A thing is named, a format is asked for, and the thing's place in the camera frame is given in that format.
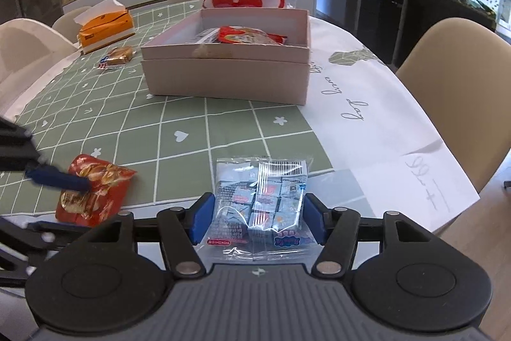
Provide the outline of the small red snack pouch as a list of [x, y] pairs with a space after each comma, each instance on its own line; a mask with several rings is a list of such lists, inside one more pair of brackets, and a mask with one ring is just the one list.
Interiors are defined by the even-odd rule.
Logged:
[[85, 177], [90, 190], [61, 192], [56, 220], [95, 227], [118, 214], [136, 170], [81, 154], [70, 164], [68, 173]]

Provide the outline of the clear bag of candies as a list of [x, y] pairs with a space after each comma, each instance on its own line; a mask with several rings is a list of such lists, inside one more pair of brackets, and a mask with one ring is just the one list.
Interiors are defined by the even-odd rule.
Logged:
[[199, 253], [210, 262], [278, 262], [315, 244], [303, 218], [309, 159], [221, 158], [216, 202]]

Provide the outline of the bread bun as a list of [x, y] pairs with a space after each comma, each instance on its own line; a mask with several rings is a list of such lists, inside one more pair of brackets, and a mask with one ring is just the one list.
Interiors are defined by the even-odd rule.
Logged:
[[111, 49], [98, 62], [97, 69], [107, 70], [114, 66], [127, 64], [136, 54], [134, 47], [117, 47]]

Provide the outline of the red chicken snack pouch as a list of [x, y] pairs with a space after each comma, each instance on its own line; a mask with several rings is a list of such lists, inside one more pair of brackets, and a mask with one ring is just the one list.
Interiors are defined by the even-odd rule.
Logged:
[[218, 29], [217, 40], [226, 44], [285, 45], [287, 37], [257, 28], [222, 26]]

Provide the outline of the green checkered tablecloth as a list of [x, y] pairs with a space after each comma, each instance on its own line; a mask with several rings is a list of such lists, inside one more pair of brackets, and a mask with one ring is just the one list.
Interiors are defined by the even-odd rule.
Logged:
[[334, 166], [337, 150], [320, 141], [305, 106], [243, 99], [156, 96], [139, 58], [110, 71], [99, 53], [75, 60], [15, 112], [44, 157], [62, 169], [87, 154], [135, 171], [124, 205], [138, 215], [180, 205], [212, 190], [218, 159], [306, 159], [309, 191], [371, 215], [349, 170]]

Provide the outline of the beige mesh food cover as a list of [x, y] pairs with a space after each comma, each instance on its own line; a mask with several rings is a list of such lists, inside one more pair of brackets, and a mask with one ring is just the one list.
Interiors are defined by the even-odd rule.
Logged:
[[1, 24], [1, 114], [77, 47], [48, 25], [28, 18]]

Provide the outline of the beige chair far left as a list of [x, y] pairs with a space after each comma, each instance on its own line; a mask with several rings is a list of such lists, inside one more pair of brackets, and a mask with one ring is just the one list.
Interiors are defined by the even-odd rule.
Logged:
[[52, 29], [63, 35], [71, 43], [77, 43], [81, 25], [76, 23], [74, 19], [89, 9], [90, 6], [84, 6], [65, 13], [55, 21], [55, 23], [52, 25]]

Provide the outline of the orange tissue box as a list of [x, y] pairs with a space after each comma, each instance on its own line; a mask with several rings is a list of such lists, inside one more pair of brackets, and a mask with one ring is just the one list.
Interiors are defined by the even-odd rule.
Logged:
[[80, 13], [74, 22], [80, 26], [77, 40], [84, 55], [135, 33], [130, 11], [117, 0], [96, 4]]

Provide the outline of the pink cardboard box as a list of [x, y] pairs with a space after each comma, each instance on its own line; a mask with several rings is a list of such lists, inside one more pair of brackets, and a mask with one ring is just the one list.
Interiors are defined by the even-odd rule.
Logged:
[[[222, 26], [285, 35], [285, 45], [226, 44]], [[306, 10], [201, 9], [141, 48], [150, 93], [303, 105], [310, 71]]]

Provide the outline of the beige chair right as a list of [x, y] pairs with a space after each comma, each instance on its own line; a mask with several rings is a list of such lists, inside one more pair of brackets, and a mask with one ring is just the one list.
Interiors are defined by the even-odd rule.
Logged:
[[510, 45], [476, 22], [444, 19], [397, 76], [482, 190], [510, 149]]

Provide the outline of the black water dispenser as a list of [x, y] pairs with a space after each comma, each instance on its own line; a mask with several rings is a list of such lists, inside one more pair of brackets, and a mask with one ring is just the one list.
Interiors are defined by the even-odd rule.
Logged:
[[361, 0], [356, 37], [383, 63], [390, 64], [404, 0]]

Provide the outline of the black fish tank cabinet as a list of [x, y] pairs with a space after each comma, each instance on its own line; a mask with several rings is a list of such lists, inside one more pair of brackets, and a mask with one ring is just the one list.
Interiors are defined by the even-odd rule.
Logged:
[[400, 67], [420, 38], [436, 23], [460, 17], [496, 30], [499, 0], [407, 0], [395, 65]]

